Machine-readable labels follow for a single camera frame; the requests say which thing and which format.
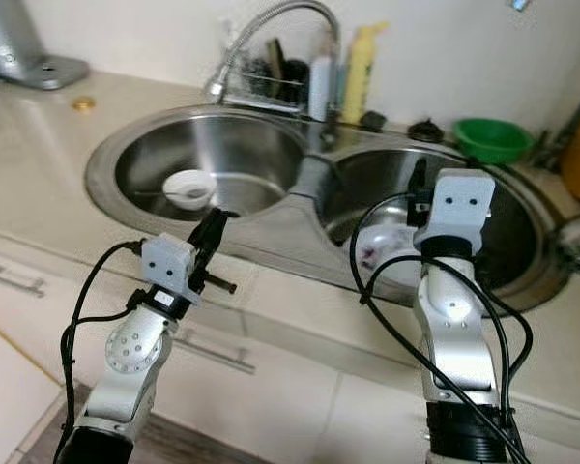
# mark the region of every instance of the sink basin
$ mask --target sink basin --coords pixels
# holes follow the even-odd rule
[[[426,182],[432,188],[440,169],[466,164],[463,158],[422,149],[374,150],[340,160],[340,187],[324,203],[320,215],[330,240],[341,247],[368,207],[405,192],[420,159],[426,159]],[[483,248],[476,258],[476,270],[499,296],[515,307],[528,308],[554,296],[564,283],[563,270],[552,259],[547,241],[558,215],[538,191],[510,171],[488,169],[497,184],[492,214],[481,234]],[[406,205],[402,203],[396,202],[381,213],[388,217],[378,220],[405,223]],[[403,303],[413,295],[414,289],[397,289],[395,299]]]
[[[126,128],[102,144],[91,163],[115,161],[121,195],[161,218],[198,221],[214,206],[236,217],[265,210],[294,186],[304,156],[302,141],[291,130],[248,111],[196,107],[135,126],[137,131]],[[116,140],[124,148],[117,150]],[[210,172],[217,180],[210,203],[198,211],[174,206],[161,191],[165,179],[186,169]]]

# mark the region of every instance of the kettle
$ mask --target kettle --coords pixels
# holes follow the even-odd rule
[[[0,79],[54,90],[87,74],[85,62],[45,53],[21,0],[0,0]]]

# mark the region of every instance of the dish rack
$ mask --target dish rack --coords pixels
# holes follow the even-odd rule
[[[287,100],[279,96],[281,93],[296,98]],[[307,85],[297,80],[276,79],[232,69],[228,75],[228,91],[224,101],[300,116],[307,113]]]

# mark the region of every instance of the white bowl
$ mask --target white bowl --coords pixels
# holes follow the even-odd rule
[[[163,194],[177,208],[201,210],[209,204],[217,188],[217,180],[210,172],[189,169],[165,179]]]

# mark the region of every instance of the green bowl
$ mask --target green bowl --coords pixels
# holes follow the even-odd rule
[[[503,164],[519,160],[535,140],[519,126],[495,119],[463,119],[453,132],[462,153],[488,164]]]

